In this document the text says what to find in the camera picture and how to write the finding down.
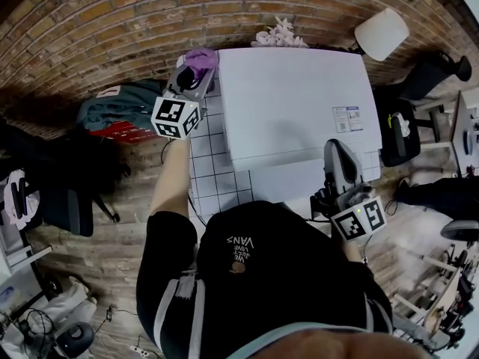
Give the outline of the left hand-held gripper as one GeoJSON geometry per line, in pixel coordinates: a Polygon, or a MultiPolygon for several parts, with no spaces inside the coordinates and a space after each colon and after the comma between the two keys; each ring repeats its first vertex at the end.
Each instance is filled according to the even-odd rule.
{"type": "Polygon", "coordinates": [[[205,101],[216,68],[204,70],[198,79],[191,67],[185,65],[186,56],[177,59],[166,89],[155,100],[150,121],[156,133],[166,138],[185,139],[204,116],[205,101]]]}

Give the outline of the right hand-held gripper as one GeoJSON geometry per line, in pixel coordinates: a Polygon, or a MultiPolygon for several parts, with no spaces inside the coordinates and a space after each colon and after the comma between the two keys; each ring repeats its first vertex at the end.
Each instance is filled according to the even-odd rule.
{"type": "Polygon", "coordinates": [[[335,181],[335,158],[340,163],[336,188],[330,182],[310,197],[311,217],[323,216],[347,242],[371,236],[385,226],[385,212],[373,186],[363,182],[356,154],[343,142],[330,139],[324,147],[324,171],[335,181]]]}

